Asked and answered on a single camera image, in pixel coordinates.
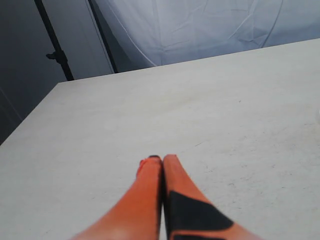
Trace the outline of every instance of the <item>orange object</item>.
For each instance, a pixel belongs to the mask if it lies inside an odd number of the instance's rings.
[[[168,240],[261,240],[223,215],[192,182],[176,155],[163,160]]]
[[[157,240],[161,218],[162,161],[140,162],[136,180],[118,203],[73,240]]]

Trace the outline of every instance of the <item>white table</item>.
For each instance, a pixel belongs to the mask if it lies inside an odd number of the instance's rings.
[[[0,147],[0,239],[71,237],[167,153],[263,238],[318,239],[319,107],[320,39],[60,83]]]

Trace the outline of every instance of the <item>white backdrop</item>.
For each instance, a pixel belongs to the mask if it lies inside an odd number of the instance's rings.
[[[96,0],[140,68],[320,38],[319,0]]]

